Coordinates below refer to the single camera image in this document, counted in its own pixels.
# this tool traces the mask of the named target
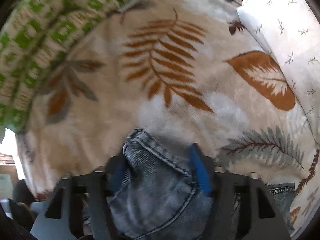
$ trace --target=dark object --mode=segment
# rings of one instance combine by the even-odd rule
[[[31,203],[36,201],[28,189],[25,179],[19,180],[15,185],[12,199],[16,202],[25,203],[27,206],[30,206]]]
[[[94,238],[92,235],[87,235],[80,237],[79,240],[94,240]]]
[[[3,199],[0,201],[0,206],[4,209],[4,212],[17,222],[20,226],[30,231],[33,226],[32,214],[23,205],[20,205],[12,199]]]
[[[0,236],[5,240],[37,240],[26,229],[5,215],[0,205]]]
[[[203,173],[207,171],[210,174],[209,187],[212,189],[210,195],[218,196],[216,210],[216,204],[213,202],[212,212],[201,240],[228,239],[234,193],[242,194],[237,238],[242,240],[291,239],[281,213],[260,179],[252,179],[227,171],[214,172],[213,159],[204,156],[197,144],[190,147],[190,155],[193,157],[198,155],[198,158],[202,160],[203,167],[194,169],[197,171],[198,180],[201,180],[200,187],[208,188],[204,186],[206,182],[203,179]]]
[[[113,196],[119,190],[127,168],[126,159],[121,152],[112,157],[106,167],[100,167],[91,174],[63,177],[39,212],[31,234],[38,240],[73,240],[82,237],[83,232],[77,232],[82,228],[82,215],[73,214],[76,209],[72,209],[71,199],[73,193],[89,193],[89,212],[94,239],[120,239],[106,196]]]

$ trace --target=green and white knit fabric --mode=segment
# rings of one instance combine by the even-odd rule
[[[36,87],[69,49],[127,0],[22,1],[0,35],[0,142],[22,132]]]

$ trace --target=denim jeans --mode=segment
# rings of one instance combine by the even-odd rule
[[[143,240],[192,240],[201,236],[215,200],[199,190],[186,152],[183,147],[160,144],[144,130],[134,130],[128,136],[123,153],[129,168],[120,190],[108,198],[121,234]],[[266,186],[290,225],[294,183]],[[235,199],[233,225],[237,224],[237,209]],[[229,239],[235,239],[232,232],[236,228],[230,231]]]

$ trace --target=white pillowcase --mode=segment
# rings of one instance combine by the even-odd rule
[[[241,23],[278,62],[320,142],[320,25],[305,0],[243,0]]]

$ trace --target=stitching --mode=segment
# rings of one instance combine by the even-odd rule
[[[269,192],[271,195],[277,195],[280,193],[287,193],[287,192],[294,192],[294,191],[295,191],[295,187],[290,187],[290,186],[269,189]]]
[[[141,135],[145,135],[147,136],[147,140],[141,140],[140,136]],[[137,133],[133,133],[133,136],[131,136],[131,138],[129,139],[128,142],[126,142],[126,144],[124,145],[124,153],[126,151],[127,148],[127,144],[130,142],[136,142],[139,143],[145,150],[149,151],[150,153],[152,153],[154,156],[158,157],[160,160],[162,160],[163,162],[165,162],[167,165],[169,165],[170,167],[172,167],[173,169],[175,169],[176,171],[190,177],[191,174],[189,171],[187,171],[186,169],[180,167],[179,165],[177,165],[173,160],[169,159],[168,157],[164,156],[162,153],[160,153],[156,148],[160,147],[161,150],[163,152],[167,152],[167,150],[161,146],[155,139],[151,138],[150,135],[145,132],[144,130],[137,130]],[[150,142],[154,142],[155,143],[155,147],[150,147]]]
[[[168,220],[167,222],[165,222],[163,225],[161,225],[161,226],[153,229],[152,231],[147,232],[147,233],[145,233],[145,234],[142,235],[142,236],[138,236],[137,238],[134,238],[134,240],[138,240],[138,239],[143,238],[143,237],[145,237],[145,236],[147,236],[147,235],[156,233],[156,232],[160,231],[161,229],[163,229],[163,228],[169,226],[170,224],[172,224],[172,223],[182,214],[182,212],[185,210],[185,208],[186,208],[187,205],[189,204],[190,200],[191,200],[192,197],[194,196],[195,192],[196,192],[196,187],[193,187],[192,190],[191,190],[191,192],[190,192],[190,194],[189,194],[189,196],[188,196],[188,198],[186,199],[186,201],[185,201],[184,204],[182,205],[182,207],[178,210],[178,212],[177,212],[170,220]]]

